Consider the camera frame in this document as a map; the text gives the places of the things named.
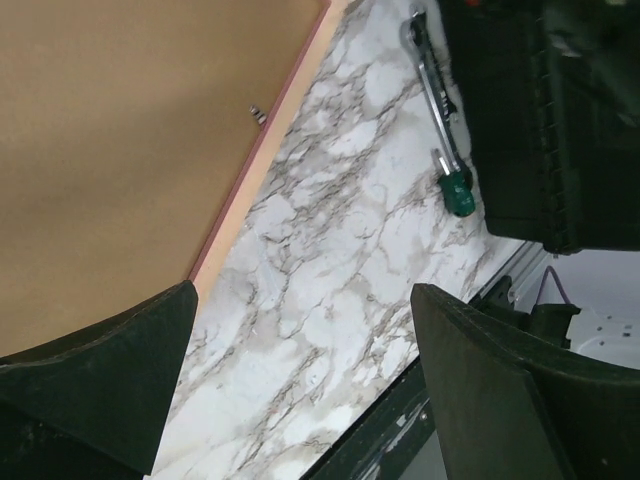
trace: white marble surface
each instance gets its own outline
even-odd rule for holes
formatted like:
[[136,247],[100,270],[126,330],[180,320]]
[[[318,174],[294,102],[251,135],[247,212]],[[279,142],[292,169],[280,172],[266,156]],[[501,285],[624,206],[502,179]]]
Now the white marble surface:
[[298,478],[417,355],[412,285],[468,299],[520,245],[443,209],[409,3],[339,29],[197,319],[154,480]]

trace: brown board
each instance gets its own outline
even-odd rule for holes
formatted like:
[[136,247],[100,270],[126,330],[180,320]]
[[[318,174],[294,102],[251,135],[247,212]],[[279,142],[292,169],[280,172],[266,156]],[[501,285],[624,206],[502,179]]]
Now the brown board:
[[0,356],[190,275],[206,293],[336,12],[323,25],[321,0],[0,5]]

